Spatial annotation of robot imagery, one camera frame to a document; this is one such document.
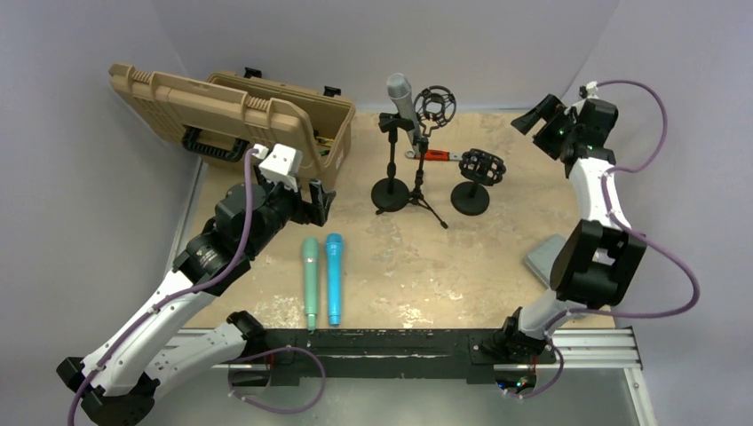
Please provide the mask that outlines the black round-base shock-mount stand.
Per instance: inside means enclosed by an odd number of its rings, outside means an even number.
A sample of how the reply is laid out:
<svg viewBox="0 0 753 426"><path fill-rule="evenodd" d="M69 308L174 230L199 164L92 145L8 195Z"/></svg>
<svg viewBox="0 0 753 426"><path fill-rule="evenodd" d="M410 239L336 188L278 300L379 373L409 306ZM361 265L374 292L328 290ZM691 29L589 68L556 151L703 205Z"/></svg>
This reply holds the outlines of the black round-base shock-mount stand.
<svg viewBox="0 0 753 426"><path fill-rule="evenodd" d="M487 188L502 182L507 171L505 163L497 155L472 148L462 154L458 166L465 181L453 188L450 201L463 215L481 215L490 203Z"/></svg>

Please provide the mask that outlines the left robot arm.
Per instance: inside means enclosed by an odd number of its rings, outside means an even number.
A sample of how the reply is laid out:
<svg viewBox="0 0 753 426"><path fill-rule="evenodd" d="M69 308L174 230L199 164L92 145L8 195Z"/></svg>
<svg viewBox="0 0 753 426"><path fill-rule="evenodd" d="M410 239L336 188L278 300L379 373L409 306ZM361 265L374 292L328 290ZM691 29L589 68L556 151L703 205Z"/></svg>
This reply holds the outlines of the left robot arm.
<svg viewBox="0 0 753 426"><path fill-rule="evenodd" d="M96 351L68 357L56 369L75 394L69 415L83 410L98 425L135 425L176 386L217 364L285 359L293 344L272 346L250 313L234 312L210 332L177 347L170 339L235 281L285 225L321 226L335 193L319 180L309 201L281 183L231 187L202 231L175 258L162 283Z"/></svg>

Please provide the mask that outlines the black tripod shock-mount stand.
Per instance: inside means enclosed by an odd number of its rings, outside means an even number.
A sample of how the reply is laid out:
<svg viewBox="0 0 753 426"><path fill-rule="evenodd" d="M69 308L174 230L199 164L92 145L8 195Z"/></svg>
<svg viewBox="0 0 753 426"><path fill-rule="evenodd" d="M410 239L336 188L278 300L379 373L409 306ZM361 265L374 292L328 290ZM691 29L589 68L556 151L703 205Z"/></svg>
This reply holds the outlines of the black tripod shock-mount stand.
<svg viewBox="0 0 753 426"><path fill-rule="evenodd" d="M432 132L445 127L454 118L456 113L456 98L448 88L441 85L433 85L419 92L414 101L414 106L422 132L422 137L419 141L421 158L418 160L414 187L412 189L408 188L409 196L406 206L409 204L416 205L430 211L437 217L438 214L426 201L422 192L422 185L424 184L424 155L429 150L429 137Z"/></svg>

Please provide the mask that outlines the blue microphone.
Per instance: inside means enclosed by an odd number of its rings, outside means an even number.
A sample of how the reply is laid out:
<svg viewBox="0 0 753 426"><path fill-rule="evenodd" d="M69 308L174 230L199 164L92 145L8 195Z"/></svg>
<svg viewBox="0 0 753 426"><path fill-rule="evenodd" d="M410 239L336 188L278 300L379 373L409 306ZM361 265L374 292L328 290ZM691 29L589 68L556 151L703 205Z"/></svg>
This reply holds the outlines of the blue microphone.
<svg viewBox="0 0 753 426"><path fill-rule="evenodd" d="M327 290L329 324L338 327L342 317L342 260L344 240L339 233L330 233L325 240L327 258Z"/></svg>

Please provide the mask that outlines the green microphone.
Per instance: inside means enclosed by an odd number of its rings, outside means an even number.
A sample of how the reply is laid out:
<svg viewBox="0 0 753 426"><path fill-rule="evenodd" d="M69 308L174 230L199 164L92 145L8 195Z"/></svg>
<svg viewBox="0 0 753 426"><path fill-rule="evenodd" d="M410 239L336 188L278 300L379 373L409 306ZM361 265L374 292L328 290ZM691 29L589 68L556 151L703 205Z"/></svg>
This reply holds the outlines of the green microphone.
<svg viewBox="0 0 753 426"><path fill-rule="evenodd" d="M304 273L304 315L308 331L316 329L319 312L319 242L315 237L307 237L302 245Z"/></svg>

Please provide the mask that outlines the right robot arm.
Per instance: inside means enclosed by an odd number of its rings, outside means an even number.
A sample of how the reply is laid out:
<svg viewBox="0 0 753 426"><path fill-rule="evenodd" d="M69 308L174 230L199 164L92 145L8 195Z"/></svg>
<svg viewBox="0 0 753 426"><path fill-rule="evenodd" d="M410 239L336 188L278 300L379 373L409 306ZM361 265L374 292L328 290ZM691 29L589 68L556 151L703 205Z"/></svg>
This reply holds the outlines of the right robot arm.
<svg viewBox="0 0 753 426"><path fill-rule="evenodd" d="M608 179L616 159L606 140L618 115L615 105L594 95L566 106L549 94L511 121L523 135L543 123L533 142L563 163L580 220L555 257L549 289L519 307L494 333L494 347L508 360L541 354L549 333L568 316L619 304L646 252L646 244L628 233L619 201L606 199L615 195Z"/></svg>

